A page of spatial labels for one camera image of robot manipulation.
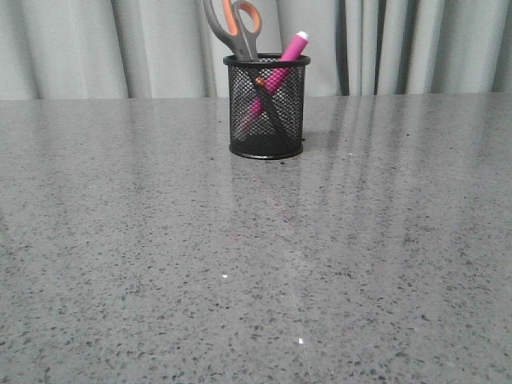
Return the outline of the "grey curtain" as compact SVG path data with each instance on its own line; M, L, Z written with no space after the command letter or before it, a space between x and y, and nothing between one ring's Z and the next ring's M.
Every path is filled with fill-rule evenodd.
M309 96L510 92L508 1L258 1L258 48L310 36ZM4 100L224 97L200 1L4 1Z

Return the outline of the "pink highlighter pen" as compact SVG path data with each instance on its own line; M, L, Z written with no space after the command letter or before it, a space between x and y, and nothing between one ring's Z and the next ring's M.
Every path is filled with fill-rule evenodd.
M309 42L309 35L304 31L299 31L292 38L289 45L285 49L285 52L280 57L280 62L291 62L294 60L298 60L301 56L302 52L306 48ZM264 105L263 100L264 97L274 96L281 85L284 83L286 77L290 73L290 67L279 67L273 68L270 76L268 78L260 78L256 77L255 85L256 91L261 91L262 96L257 96L250 107L250 112L248 117L245 118L245 121L242 125L244 130L248 130L251 125L256 121L256 119L263 113Z

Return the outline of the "grey orange scissors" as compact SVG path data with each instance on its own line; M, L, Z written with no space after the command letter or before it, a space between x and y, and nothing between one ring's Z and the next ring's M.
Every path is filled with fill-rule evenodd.
M222 9L228 31L225 31L214 11L212 1L204 0L203 7L206 19L215 36L230 48L240 62L258 62L256 39L262 29L262 18L257 8L249 1L223 1ZM275 109L270 92L261 78L250 74L254 91L257 95L255 101L259 102L260 111L266 112L270 124L276 135L286 140L287 134L281 118Z

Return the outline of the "black mesh pen holder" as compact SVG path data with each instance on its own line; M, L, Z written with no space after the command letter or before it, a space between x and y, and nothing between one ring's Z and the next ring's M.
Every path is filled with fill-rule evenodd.
M260 54L256 62L223 59L229 83L230 152L244 158L283 159L303 149L304 55L283 61Z

